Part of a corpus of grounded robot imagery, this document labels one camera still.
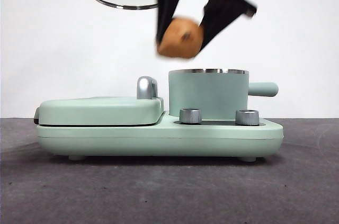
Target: brown potato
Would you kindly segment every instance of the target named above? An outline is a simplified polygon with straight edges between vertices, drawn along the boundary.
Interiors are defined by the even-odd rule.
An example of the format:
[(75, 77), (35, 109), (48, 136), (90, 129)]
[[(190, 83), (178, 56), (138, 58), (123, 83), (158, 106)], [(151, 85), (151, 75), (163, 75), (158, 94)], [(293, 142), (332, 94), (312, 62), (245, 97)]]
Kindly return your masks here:
[(168, 26), (158, 53), (167, 57), (195, 57), (203, 42), (203, 27), (190, 19), (177, 17)]

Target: silver handle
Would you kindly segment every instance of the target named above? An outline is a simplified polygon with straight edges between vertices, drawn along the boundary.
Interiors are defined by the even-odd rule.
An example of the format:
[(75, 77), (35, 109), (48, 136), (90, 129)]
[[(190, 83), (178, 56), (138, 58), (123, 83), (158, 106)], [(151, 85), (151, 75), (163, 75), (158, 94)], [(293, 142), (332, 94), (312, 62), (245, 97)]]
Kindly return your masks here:
[(154, 78), (139, 77), (137, 84), (137, 99), (150, 100), (158, 96), (158, 84)]

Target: robotic arm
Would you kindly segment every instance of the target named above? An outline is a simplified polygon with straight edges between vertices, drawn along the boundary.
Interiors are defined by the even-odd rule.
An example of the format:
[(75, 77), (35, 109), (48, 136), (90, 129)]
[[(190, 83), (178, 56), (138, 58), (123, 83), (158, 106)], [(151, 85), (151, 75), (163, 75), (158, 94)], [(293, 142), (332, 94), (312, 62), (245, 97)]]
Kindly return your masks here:
[[(180, 32), (182, 20), (176, 23), (176, 27), (171, 27), (171, 24), (175, 23), (172, 17), (178, 2), (179, 0), (158, 0), (156, 36), (158, 52), (170, 57), (191, 58), (196, 56), (219, 32), (240, 15), (246, 14), (252, 17), (256, 13), (256, 7), (245, 0), (209, 0), (204, 7), (204, 17), (199, 26), (202, 32), (201, 40), (190, 42), (189, 38), (194, 34), (191, 34), (190, 30)], [(171, 29), (180, 32), (177, 40), (174, 35), (170, 35)]]

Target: mint green pot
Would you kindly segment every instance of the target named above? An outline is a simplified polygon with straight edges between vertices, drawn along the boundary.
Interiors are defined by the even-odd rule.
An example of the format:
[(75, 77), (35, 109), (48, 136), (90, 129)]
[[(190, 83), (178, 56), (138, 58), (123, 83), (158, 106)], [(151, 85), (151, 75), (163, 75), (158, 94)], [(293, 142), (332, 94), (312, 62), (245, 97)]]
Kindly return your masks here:
[(200, 109), (203, 119), (235, 119), (247, 109), (248, 95), (275, 96), (275, 83), (250, 83), (249, 73), (237, 69), (185, 69), (169, 72), (169, 114)]

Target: gray floor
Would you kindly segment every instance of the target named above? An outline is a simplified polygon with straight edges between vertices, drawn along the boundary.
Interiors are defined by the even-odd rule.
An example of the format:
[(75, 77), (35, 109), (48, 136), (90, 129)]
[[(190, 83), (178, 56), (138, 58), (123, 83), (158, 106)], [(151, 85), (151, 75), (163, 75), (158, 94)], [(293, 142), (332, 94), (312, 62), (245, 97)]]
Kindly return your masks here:
[(91, 157), (38, 143), (1, 119), (1, 223), (339, 223), (339, 119), (277, 120), (284, 143), (233, 158)]

